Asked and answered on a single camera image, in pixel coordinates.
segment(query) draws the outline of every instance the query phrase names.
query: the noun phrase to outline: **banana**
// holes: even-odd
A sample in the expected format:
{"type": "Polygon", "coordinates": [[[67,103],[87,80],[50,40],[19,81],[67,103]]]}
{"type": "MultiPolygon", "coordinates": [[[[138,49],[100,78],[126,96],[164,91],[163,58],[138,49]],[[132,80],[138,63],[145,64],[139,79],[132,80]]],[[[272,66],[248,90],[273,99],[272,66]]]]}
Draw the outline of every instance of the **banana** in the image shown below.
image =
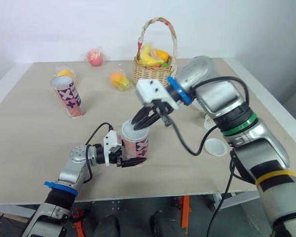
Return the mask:
{"type": "Polygon", "coordinates": [[[140,52],[140,59],[142,61],[142,64],[152,67],[156,64],[164,63],[163,60],[156,60],[150,57],[150,50],[151,50],[150,43],[145,44],[144,47],[142,48],[142,51],[140,52]]]}

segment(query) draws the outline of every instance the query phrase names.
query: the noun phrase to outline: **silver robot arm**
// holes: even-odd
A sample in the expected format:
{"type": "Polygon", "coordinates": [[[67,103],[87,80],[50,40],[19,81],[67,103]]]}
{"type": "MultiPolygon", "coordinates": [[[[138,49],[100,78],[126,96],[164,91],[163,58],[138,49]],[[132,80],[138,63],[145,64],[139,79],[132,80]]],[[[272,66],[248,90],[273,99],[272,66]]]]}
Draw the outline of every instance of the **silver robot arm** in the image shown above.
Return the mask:
{"type": "Polygon", "coordinates": [[[158,80],[139,80],[137,94],[144,107],[132,120],[134,128],[159,118],[169,126],[167,115],[196,99],[233,148],[230,155],[241,177],[257,186],[272,229],[295,237],[296,175],[289,171],[288,155],[230,80],[239,79],[220,77],[205,56],[193,58],[175,79],[168,78],[167,87],[158,80]]]}
{"type": "Polygon", "coordinates": [[[96,144],[75,147],[59,178],[54,183],[45,182],[51,191],[27,223],[21,237],[64,237],[67,231],[62,224],[68,221],[70,209],[81,186],[90,179],[87,160],[90,166],[117,164],[119,167],[134,166],[146,160],[123,160],[120,157],[121,146],[120,136],[111,130],[104,137],[103,146],[96,144]]]}

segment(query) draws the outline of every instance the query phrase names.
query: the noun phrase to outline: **white lid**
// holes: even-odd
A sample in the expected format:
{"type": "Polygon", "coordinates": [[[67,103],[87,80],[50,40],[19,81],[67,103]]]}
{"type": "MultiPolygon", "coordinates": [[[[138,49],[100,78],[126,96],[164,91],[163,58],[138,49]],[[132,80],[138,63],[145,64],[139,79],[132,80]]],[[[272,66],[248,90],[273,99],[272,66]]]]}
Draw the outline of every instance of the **white lid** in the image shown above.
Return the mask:
{"type": "Polygon", "coordinates": [[[134,126],[131,124],[131,120],[127,120],[122,126],[122,134],[130,140],[141,140],[149,133],[149,127],[141,130],[134,130],[134,126]]]}
{"type": "Polygon", "coordinates": [[[70,83],[73,82],[73,78],[70,76],[60,76],[56,77],[53,80],[51,80],[51,85],[55,88],[65,87],[69,86],[70,83]]]}
{"type": "Polygon", "coordinates": [[[227,154],[227,146],[224,142],[216,138],[207,139],[205,142],[205,149],[213,156],[221,157],[227,154]]]}

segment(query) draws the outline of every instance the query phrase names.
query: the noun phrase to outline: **blue ring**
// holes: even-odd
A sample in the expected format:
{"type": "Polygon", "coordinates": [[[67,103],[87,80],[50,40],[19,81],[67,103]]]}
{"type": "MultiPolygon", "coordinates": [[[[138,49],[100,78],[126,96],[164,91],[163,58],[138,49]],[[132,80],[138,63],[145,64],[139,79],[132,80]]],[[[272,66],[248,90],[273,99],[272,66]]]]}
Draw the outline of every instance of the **blue ring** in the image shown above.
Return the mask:
{"type": "Polygon", "coordinates": [[[74,189],[72,189],[72,188],[69,188],[69,187],[67,187],[67,186],[64,186],[64,185],[55,184],[55,183],[53,183],[53,182],[45,182],[44,185],[50,187],[51,189],[60,189],[60,190],[64,190],[64,191],[66,191],[66,192],[68,192],[68,193],[71,193],[71,194],[73,194],[73,195],[75,195],[75,196],[78,195],[78,192],[77,192],[76,190],[74,190],[74,189]]]}
{"type": "Polygon", "coordinates": [[[192,103],[192,100],[189,98],[189,96],[182,90],[182,88],[177,84],[176,80],[172,77],[168,77],[168,82],[170,85],[173,86],[173,88],[179,93],[181,96],[183,102],[186,105],[190,105],[192,103]]]}

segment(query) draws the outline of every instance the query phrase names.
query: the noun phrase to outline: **fruit in plastic bag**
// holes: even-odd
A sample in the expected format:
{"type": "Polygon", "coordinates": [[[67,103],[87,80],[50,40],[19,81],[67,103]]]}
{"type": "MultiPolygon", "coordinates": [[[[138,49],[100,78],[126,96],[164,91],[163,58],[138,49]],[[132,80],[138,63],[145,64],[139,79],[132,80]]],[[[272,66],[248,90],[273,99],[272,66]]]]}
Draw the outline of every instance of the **fruit in plastic bag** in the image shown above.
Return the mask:
{"type": "Polygon", "coordinates": [[[155,49],[154,51],[156,52],[157,56],[158,56],[159,58],[161,58],[163,61],[165,61],[165,62],[168,61],[168,59],[169,59],[169,54],[168,54],[167,52],[162,51],[162,50],[160,50],[160,49],[155,49]]]}
{"type": "Polygon", "coordinates": [[[160,65],[161,68],[166,68],[166,67],[168,67],[168,66],[169,66],[168,63],[163,63],[163,64],[160,65]]]}
{"type": "Polygon", "coordinates": [[[75,72],[69,67],[57,67],[54,77],[70,76],[76,84],[75,72]]]}
{"type": "Polygon", "coordinates": [[[156,60],[150,56],[151,44],[147,43],[144,45],[140,52],[140,59],[143,65],[153,67],[156,64],[162,64],[163,60],[156,60]]]}
{"type": "Polygon", "coordinates": [[[112,73],[110,79],[112,84],[120,90],[127,90],[130,87],[129,79],[122,73],[112,73]]]}
{"type": "Polygon", "coordinates": [[[99,50],[90,50],[87,59],[88,62],[94,67],[98,67],[103,64],[103,55],[99,50]]]}

